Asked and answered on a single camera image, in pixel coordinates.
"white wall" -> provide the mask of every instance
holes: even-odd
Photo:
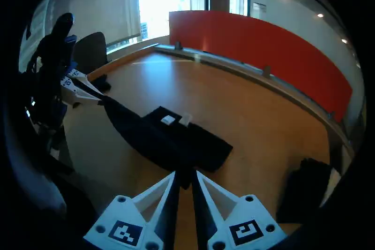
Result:
[[[348,129],[357,120],[363,103],[364,84],[356,60],[341,37],[316,13],[293,0],[251,0],[267,6],[262,14],[267,22],[287,29],[325,54],[343,73],[352,87],[352,97],[344,117]]]

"white label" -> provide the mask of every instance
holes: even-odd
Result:
[[[167,115],[166,117],[164,117],[161,121],[166,124],[166,125],[170,125],[175,119],[172,117],[172,116],[169,116]]]

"white tag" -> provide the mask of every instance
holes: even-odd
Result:
[[[167,115],[166,117],[164,117],[161,121],[166,124],[166,125],[170,125],[175,119],[172,117],[172,116],[169,116]]]
[[[193,119],[193,116],[191,114],[184,113],[179,123],[187,127],[192,119]]]

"black object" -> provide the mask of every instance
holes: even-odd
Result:
[[[107,92],[111,89],[111,85],[106,81],[107,80],[107,74],[104,74],[94,81],[91,82],[91,84],[97,88],[101,92]]]
[[[175,119],[170,125],[161,122],[168,115]],[[179,123],[181,118],[182,116],[162,106],[144,117],[174,143],[184,148],[193,166],[215,172],[223,165],[233,147],[196,124],[189,123],[188,127],[185,127]]]
[[[73,60],[77,62],[76,69],[88,74],[108,63],[105,37],[102,32],[92,33],[79,40],[73,51]],[[111,89],[106,81],[107,75],[102,75],[91,83],[101,92]]]
[[[77,37],[67,37],[74,22],[73,15],[61,15],[51,34],[46,35],[37,47],[21,75],[24,87],[21,99],[29,109],[32,120],[47,129],[56,130],[62,123],[66,105],[61,100],[60,80],[70,69],[73,46]],[[37,58],[42,66],[37,72]]]
[[[288,178],[276,221],[303,224],[312,218],[322,202],[331,169],[330,165],[312,158],[302,160],[299,170]]]
[[[143,118],[111,97],[101,95],[78,80],[77,87],[101,99],[108,118],[121,136],[141,155],[169,171],[178,171],[181,186],[190,185],[193,167],[214,172],[226,160],[232,146],[195,124],[188,128],[178,123],[181,116],[159,107]],[[176,120],[165,125],[161,119],[172,116]]]

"black towel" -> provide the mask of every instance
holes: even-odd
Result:
[[[161,122],[168,115],[175,119],[170,125]],[[230,144],[202,127],[193,123],[187,127],[180,124],[181,116],[164,107],[158,107],[144,116],[144,119],[183,148],[194,167],[215,172],[232,151],[233,147]]]
[[[101,99],[99,104],[104,106],[112,125],[129,145],[160,167],[178,171],[183,188],[190,184],[193,167],[214,172],[233,148],[198,125],[179,124],[181,116],[163,107],[142,118],[113,98],[100,95],[82,83],[76,85]],[[169,126],[161,122],[167,115],[175,118]]]

